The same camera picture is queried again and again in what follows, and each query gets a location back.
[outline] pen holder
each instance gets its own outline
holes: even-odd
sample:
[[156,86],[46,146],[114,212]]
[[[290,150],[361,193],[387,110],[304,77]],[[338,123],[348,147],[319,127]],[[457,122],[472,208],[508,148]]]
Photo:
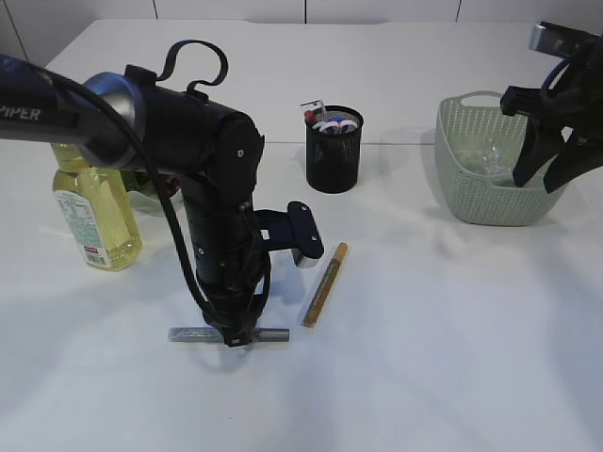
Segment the pen holder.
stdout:
[[324,193],[343,193],[356,185],[360,164],[360,138],[365,123],[356,110],[327,105],[326,117],[314,111],[318,121],[339,117],[352,120],[358,127],[347,133],[325,134],[305,124],[305,177],[312,188]]

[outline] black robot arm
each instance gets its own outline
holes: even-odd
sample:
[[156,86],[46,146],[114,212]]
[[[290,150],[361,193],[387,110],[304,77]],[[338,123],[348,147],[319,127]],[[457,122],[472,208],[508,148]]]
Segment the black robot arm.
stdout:
[[[505,115],[528,117],[513,170],[515,183],[524,186],[552,160],[544,179],[546,191],[551,192],[603,166],[603,37],[541,23],[531,45],[564,60],[540,88],[509,87],[500,106]],[[562,135],[565,127],[572,129],[567,140]]]
[[[218,53],[222,63],[218,79],[192,82],[185,92],[157,86],[170,75],[178,50],[192,42]],[[224,343],[239,346],[251,342],[268,298],[269,251],[292,249],[298,263],[300,256],[318,259],[323,247],[304,204],[292,202],[287,213],[253,210],[264,138],[247,115],[211,102],[195,89],[198,84],[218,84],[226,70],[225,55],[202,41],[174,45],[159,77],[128,66],[124,75],[92,77],[85,88],[0,56],[0,137],[77,144],[87,160],[102,168],[178,174],[204,297],[187,277],[186,250],[178,246],[168,215],[173,209],[162,202],[188,287]],[[99,108],[103,104],[119,118]],[[126,133],[124,123],[131,128]],[[263,239],[262,229],[269,230],[270,240]],[[262,291],[255,294],[261,281]]]

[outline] metal bar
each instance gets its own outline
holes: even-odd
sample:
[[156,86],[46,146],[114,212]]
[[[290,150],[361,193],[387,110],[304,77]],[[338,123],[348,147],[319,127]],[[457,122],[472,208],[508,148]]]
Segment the metal bar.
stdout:
[[[252,333],[253,342],[289,342],[287,328],[256,328]],[[193,342],[223,344],[220,332],[211,327],[174,327],[168,333],[170,342]]]

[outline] cooking oil bottle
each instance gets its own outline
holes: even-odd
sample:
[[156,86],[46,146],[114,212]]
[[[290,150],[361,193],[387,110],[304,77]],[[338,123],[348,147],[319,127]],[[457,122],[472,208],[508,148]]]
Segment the cooking oil bottle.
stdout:
[[74,145],[52,148],[58,162],[53,192],[86,263],[126,268],[142,242],[120,172],[91,166]]

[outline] woven basket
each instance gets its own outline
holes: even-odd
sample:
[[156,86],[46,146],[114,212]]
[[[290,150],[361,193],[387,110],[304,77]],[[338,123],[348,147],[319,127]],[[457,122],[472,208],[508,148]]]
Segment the woven basket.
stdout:
[[547,194],[541,168],[524,187],[514,186],[511,175],[488,176],[464,161],[483,147],[497,144],[501,160],[512,168],[519,157],[527,118],[508,117],[499,107],[467,106],[474,96],[495,96],[476,91],[448,98],[440,104],[435,130],[435,165],[452,214],[463,221],[491,226],[527,226],[543,218],[559,200],[565,187]]

